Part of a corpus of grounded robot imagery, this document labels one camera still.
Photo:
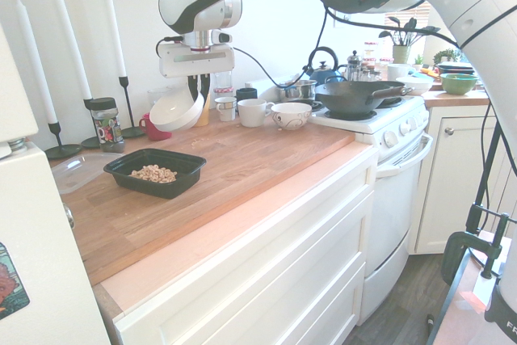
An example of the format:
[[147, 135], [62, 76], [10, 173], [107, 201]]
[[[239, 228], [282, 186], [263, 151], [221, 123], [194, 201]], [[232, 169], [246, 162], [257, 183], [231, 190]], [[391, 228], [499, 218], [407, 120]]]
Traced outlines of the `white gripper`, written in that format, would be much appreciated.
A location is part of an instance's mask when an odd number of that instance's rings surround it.
[[194, 51], [185, 44], [161, 44], [158, 55], [159, 69], [165, 78], [188, 76], [187, 85], [193, 102], [200, 93], [204, 97], [209, 95], [210, 74], [231, 71], [235, 65], [233, 49], [227, 44], [215, 44], [201, 51]]

